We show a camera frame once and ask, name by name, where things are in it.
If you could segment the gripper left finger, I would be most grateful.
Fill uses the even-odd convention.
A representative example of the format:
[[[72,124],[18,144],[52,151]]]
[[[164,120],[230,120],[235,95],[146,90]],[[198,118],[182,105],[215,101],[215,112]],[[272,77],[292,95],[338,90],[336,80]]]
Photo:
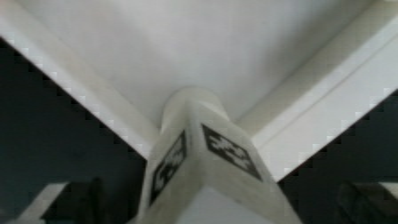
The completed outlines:
[[[22,212],[22,215],[11,221],[11,224],[47,224],[43,215],[47,213],[52,203],[56,202],[59,194],[66,188],[66,185],[68,185],[66,182],[50,183],[47,185],[25,211]]]

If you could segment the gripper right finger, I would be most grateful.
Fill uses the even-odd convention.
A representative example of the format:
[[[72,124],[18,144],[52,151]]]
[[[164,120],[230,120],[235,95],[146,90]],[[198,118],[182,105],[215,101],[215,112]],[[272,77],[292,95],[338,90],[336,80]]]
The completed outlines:
[[[398,182],[345,182],[336,224],[398,224]]]

